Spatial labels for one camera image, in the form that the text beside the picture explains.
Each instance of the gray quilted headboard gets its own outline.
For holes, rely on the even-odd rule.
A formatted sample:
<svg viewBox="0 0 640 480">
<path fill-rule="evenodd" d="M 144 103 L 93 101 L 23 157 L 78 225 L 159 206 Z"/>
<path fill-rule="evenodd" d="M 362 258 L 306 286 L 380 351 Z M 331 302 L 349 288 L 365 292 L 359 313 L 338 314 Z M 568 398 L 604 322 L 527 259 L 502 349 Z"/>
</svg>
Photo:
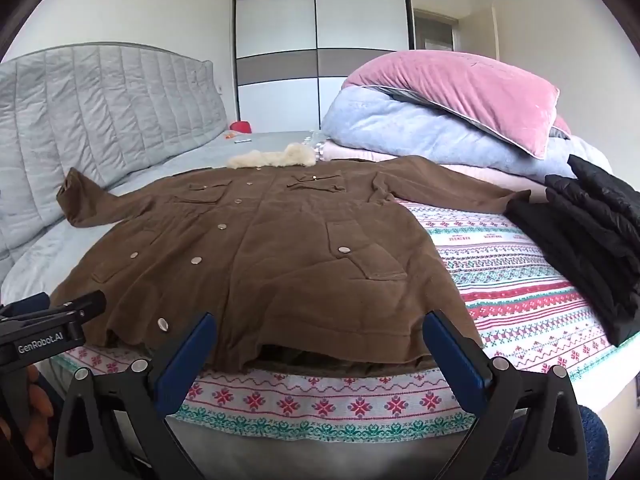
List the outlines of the gray quilted headboard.
<svg viewBox="0 0 640 480">
<path fill-rule="evenodd" d="M 91 43 L 0 64 L 0 283 L 62 217 L 70 168 L 107 187 L 226 127 L 210 61 Z"/>
</svg>

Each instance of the chest pocket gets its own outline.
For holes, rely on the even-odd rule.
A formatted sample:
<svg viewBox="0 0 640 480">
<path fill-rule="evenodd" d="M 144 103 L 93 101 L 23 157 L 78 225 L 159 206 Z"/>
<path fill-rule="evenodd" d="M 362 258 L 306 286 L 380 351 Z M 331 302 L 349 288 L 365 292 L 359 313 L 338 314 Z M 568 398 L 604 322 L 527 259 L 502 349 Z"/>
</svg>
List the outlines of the chest pocket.
<svg viewBox="0 0 640 480">
<path fill-rule="evenodd" d="M 337 258 L 348 258 L 368 280 L 405 280 L 402 265 L 387 250 L 371 240 L 355 220 L 327 222 L 329 245 Z"/>
<path fill-rule="evenodd" d="M 116 248 L 107 259 L 95 267 L 92 273 L 94 281 L 106 283 L 118 272 L 127 269 L 148 250 L 149 246 L 160 234 L 159 229 L 154 228 L 152 225 L 148 224 L 140 228 L 140 225 L 136 222 L 128 223 L 128 225 L 122 224 L 125 227 L 125 231 L 130 231 L 126 233 L 129 236 L 124 238 L 126 242 L 123 243 L 122 247 Z"/>
<path fill-rule="evenodd" d="M 175 199 L 178 202 L 192 204 L 215 204 L 226 193 L 231 184 L 231 179 L 218 180 L 211 184 L 187 184 L 175 190 Z"/>
<path fill-rule="evenodd" d="M 292 176 L 287 189 L 317 189 L 318 191 L 329 191 L 332 193 L 344 193 L 344 177 L 341 173 L 325 173 L 325 174 L 304 174 Z"/>
</svg>

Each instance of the sliding door wardrobe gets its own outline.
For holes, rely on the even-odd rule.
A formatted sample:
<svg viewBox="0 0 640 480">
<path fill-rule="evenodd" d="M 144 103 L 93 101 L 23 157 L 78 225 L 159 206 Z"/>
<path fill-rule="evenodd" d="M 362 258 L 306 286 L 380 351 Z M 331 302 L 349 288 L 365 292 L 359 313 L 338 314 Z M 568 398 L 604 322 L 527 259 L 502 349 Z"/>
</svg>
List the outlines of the sliding door wardrobe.
<svg viewBox="0 0 640 480">
<path fill-rule="evenodd" d="M 238 113 L 254 132 L 317 130 L 346 77 L 414 47 L 408 0 L 234 0 Z"/>
</svg>

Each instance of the person's finger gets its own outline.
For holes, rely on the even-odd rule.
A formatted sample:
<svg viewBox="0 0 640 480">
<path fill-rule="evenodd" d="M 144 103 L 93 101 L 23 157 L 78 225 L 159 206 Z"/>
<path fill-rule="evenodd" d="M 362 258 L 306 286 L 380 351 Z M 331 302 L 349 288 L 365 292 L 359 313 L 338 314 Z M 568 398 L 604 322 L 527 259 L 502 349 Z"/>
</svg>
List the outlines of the person's finger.
<svg viewBox="0 0 640 480">
<path fill-rule="evenodd" d="M 53 416 L 53 406 L 49 400 L 49 396 L 37 384 L 29 385 L 29 402 L 41 414 L 47 418 Z"/>
<path fill-rule="evenodd" d="M 33 455 L 33 463 L 38 469 L 46 469 L 53 462 L 53 442 L 47 439 L 42 449 Z"/>
<path fill-rule="evenodd" d="M 11 428 L 9 428 L 9 425 L 2 418 L 0 418 L 0 430 L 2 430 L 7 440 L 11 438 Z"/>
<path fill-rule="evenodd" d="M 31 422 L 24 435 L 24 443 L 32 453 L 39 452 L 49 438 L 49 424 L 47 419 L 39 412 L 31 415 Z"/>
<path fill-rule="evenodd" d="M 29 378 L 29 382 L 34 383 L 35 381 L 37 381 L 39 375 L 40 372 L 36 368 L 36 365 L 27 366 L 27 377 Z"/>
</svg>

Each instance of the black jacket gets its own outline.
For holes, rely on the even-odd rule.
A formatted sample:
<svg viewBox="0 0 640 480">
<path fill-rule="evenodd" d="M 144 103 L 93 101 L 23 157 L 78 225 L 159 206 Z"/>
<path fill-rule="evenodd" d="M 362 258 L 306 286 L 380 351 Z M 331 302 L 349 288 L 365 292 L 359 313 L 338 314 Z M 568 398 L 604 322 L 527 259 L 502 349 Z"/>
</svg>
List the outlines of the black jacket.
<svg viewBox="0 0 640 480">
<path fill-rule="evenodd" d="M 569 164 L 578 179 L 547 175 L 548 203 L 512 200 L 505 215 L 573 283 L 618 346 L 640 331 L 640 194 L 579 157 Z"/>
</svg>

